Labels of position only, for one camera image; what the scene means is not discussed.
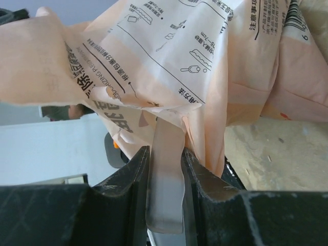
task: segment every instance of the crumpled paper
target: crumpled paper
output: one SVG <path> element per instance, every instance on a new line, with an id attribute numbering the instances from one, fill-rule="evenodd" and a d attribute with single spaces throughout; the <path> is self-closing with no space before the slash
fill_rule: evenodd
<path id="1" fill-rule="evenodd" d="M 71 27 L 40 8 L 0 43 L 1 101 L 84 104 L 129 158 L 157 117 L 218 176 L 226 125 L 328 121 L 327 64 L 297 0 L 119 0 Z"/>

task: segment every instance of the person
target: person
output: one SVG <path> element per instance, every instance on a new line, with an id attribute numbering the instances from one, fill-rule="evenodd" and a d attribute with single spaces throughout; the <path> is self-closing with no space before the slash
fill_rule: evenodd
<path id="1" fill-rule="evenodd" d="M 88 107 L 78 105 L 67 105 L 67 106 L 46 106 L 42 107 L 42 113 L 44 116 L 49 117 L 54 121 L 58 120 L 70 120 L 80 119 L 83 115 L 92 114 L 94 111 Z"/>

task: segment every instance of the metal strip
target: metal strip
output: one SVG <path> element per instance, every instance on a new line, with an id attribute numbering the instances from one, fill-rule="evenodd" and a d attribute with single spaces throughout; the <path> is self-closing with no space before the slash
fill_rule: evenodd
<path id="1" fill-rule="evenodd" d="M 158 118 L 148 177 L 146 223 L 152 232 L 183 232 L 182 201 L 185 180 L 181 154 L 185 147 L 183 130 Z"/>

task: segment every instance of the gray floor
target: gray floor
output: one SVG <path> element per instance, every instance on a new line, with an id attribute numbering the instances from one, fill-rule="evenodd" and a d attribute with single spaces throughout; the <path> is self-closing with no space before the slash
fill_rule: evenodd
<path id="1" fill-rule="evenodd" d="M 328 190 L 328 124 L 261 118 L 225 132 L 225 154 L 247 189 Z"/>

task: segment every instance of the barcode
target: barcode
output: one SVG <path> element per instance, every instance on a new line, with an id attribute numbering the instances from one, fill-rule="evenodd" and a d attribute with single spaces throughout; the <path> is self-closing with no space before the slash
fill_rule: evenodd
<path id="1" fill-rule="evenodd" d="M 308 28 L 305 24 L 303 15 L 299 10 L 297 0 L 292 0 L 285 20 L 285 27 L 295 27 L 303 32 Z"/>

